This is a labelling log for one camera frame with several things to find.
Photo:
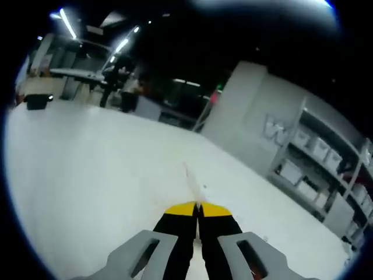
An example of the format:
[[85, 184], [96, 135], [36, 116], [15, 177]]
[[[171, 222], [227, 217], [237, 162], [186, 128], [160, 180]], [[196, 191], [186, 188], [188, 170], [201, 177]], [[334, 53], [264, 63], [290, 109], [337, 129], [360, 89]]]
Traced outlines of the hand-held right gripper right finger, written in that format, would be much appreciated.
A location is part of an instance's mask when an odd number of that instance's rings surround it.
[[282, 252], [243, 232], [227, 208], [203, 202], [198, 222], [209, 279], [304, 279]]

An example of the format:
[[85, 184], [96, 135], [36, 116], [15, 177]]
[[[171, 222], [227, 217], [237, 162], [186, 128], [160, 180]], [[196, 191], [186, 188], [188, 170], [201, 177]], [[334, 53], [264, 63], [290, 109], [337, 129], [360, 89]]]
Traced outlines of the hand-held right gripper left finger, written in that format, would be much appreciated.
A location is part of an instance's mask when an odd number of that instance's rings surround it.
[[195, 237], [196, 203], [173, 205], [154, 229], [125, 241], [87, 279], [185, 279]]

